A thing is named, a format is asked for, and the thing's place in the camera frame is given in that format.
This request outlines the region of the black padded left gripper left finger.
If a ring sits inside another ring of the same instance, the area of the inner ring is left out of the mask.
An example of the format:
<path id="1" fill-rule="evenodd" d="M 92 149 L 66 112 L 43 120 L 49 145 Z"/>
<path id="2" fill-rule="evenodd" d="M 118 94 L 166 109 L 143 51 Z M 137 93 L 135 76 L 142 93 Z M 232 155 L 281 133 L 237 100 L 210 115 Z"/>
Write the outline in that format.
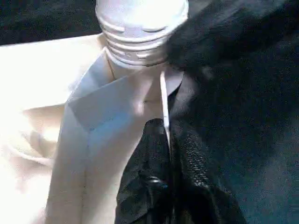
<path id="1" fill-rule="evenodd" d="M 145 123 L 116 197 L 116 224 L 167 224 L 172 209 L 169 148 L 162 119 Z"/>

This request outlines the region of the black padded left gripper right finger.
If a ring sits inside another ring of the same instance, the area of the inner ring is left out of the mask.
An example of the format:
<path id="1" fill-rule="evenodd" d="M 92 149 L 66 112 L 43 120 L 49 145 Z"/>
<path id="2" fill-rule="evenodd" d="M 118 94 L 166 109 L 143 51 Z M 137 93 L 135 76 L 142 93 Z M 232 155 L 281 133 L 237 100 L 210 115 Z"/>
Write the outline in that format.
<path id="1" fill-rule="evenodd" d="M 246 219 L 211 150 L 191 128 L 172 128 L 178 213 L 194 224 L 244 224 Z"/>

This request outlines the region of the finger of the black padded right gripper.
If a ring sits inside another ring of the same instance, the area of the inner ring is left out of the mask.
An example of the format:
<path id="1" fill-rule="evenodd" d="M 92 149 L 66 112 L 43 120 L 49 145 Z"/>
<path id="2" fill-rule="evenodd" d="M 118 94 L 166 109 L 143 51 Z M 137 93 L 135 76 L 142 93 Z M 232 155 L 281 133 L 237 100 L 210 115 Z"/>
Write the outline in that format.
<path id="1" fill-rule="evenodd" d="M 194 72 L 265 49 L 298 25 L 297 0 L 215 0 L 173 32 L 166 61 Z"/>

